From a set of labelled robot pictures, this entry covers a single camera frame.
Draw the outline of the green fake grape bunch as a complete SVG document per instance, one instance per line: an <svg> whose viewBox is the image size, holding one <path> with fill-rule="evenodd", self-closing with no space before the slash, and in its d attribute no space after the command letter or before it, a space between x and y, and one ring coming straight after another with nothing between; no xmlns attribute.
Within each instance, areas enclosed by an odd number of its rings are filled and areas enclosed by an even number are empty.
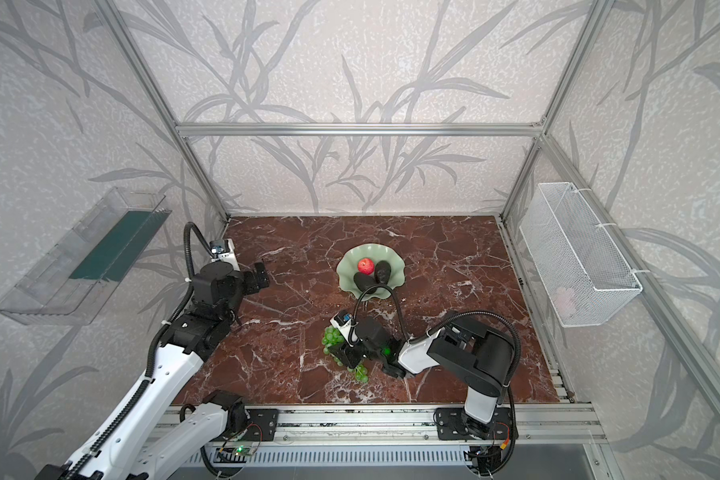
<svg viewBox="0 0 720 480"><path fill-rule="evenodd" d="M357 382L365 384L369 381L368 370L363 365L363 351L359 347L350 346L337 328L326 327L321 343L323 353L339 367L347 369Z"/></svg>

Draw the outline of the dark fake avocado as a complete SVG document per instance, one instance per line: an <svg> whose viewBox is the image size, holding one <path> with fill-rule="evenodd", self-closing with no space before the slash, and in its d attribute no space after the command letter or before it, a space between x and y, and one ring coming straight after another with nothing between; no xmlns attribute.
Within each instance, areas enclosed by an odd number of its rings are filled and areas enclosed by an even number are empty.
<svg viewBox="0 0 720 480"><path fill-rule="evenodd" d="M378 284L387 285L392 275L392 267L386 260L381 260L375 264L374 276Z"/></svg>
<svg viewBox="0 0 720 480"><path fill-rule="evenodd" d="M362 272L356 272L353 276L353 281L360 291L365 295L373 294L378 289L378 281L373 275L365 274Z"/></svg>

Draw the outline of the red fake peach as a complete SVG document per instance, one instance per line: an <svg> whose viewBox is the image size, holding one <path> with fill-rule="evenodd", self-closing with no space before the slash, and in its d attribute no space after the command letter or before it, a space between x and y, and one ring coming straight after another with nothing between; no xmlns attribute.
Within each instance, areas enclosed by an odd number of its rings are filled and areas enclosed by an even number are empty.
<svg viewBox="0 0 720 480"><path fill-rule="evenodd" d="M372 275L375 271L375 263L368 257L362 258L357 262L357 270L364 275Z"/></svg>

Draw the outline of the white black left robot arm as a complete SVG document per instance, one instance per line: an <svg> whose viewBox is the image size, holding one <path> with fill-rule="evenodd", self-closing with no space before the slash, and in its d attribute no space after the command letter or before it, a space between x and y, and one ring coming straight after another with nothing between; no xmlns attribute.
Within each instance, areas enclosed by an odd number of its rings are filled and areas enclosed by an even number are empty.
<svg viewBox="0 0 720 480"><path fill-rule="evenodd" d="M105 422L40 479L166 479L217 438L235 438L252 422L241 396L214 391L153 444L147 442L177 394L210 358L239 319L245 296L268 287L263 263L240 271L216 261L193 276L190 308L163 325L150 343L144 373Z"/></svg>

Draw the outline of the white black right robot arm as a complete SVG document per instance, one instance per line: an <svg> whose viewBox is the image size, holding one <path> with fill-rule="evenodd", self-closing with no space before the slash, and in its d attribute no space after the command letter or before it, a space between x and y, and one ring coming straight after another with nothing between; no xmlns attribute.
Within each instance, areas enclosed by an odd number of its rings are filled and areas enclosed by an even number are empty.
<svg viewBox="0 0 720 480"><path fill-rule="evenodd" d="M464 420L480 426L493 422L522 353L515 327L484 310L449 311L438 326L406 341L394 337L377 320L357 320L346 310L330 320L330 327L341 341L327 352L351 369L371 360L392 378L413 377L434 367L450 372L467 386Z"/></svg>

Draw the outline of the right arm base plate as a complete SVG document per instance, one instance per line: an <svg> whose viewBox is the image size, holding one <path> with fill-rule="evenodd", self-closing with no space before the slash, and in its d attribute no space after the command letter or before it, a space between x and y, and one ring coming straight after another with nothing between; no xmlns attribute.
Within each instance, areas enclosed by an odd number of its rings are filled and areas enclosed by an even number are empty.
<svg viewBox="0 0 720 480"><path fill-rule="evenodd" d="M505 406L497 407L487 423L469 417L463 408L437 408L433 422L438 439L443 441L505 441L518 435L513 412Z"/></svg>

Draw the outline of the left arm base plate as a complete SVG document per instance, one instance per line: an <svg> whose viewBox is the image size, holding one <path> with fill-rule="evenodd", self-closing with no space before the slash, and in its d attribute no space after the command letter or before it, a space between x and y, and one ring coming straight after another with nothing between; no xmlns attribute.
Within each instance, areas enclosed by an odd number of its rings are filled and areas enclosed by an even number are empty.
<svg viewBox="0 0 720 480"><path fill-rule="evenodd" d="M228 413L225 429L217 441L271 442L278 425L278 409L236 408Z"/></svg>

